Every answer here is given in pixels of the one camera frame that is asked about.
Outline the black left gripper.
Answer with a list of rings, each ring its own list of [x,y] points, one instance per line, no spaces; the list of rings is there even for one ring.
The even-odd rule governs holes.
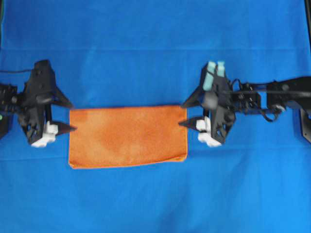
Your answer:
[[[18,122],[27,137],[28,143],[35,148],[46,147],[56,140],[56,133],[65,134],[77,128],[63,122],[52,124],[52,112],[47,108],[51,103],[68,109],[74,106],[70,100],[56,87],[55,72],[49,60],[35,63],[29,80],[25,83],[21,93]]]

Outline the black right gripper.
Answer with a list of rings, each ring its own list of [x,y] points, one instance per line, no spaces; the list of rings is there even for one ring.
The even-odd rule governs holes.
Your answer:
[[[198,140],[211,148],[225,143],[236,120],[230,109],[230,96],[222,93],[223,90],[230,90],[224,63],[209,61],[202,71],[199,87],[180,105],[181,108],[202,106],[202,117],[192,117],[178,125],[198,131]]]

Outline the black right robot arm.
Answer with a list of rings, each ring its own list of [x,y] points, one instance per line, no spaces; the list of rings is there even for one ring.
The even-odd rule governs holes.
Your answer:
[[[197,131],[198,139],[209,147],[225,143],[236,113],[261,115],[274,122],[287,108],[300,111],[302,136],[311,139],[311,78],[309,76],[269,83],[230,81],[224,62],[209,61],[201,70],[200,82],[181,105],[188,109],[200,106],[202,116],[179,122],[180,126]]]

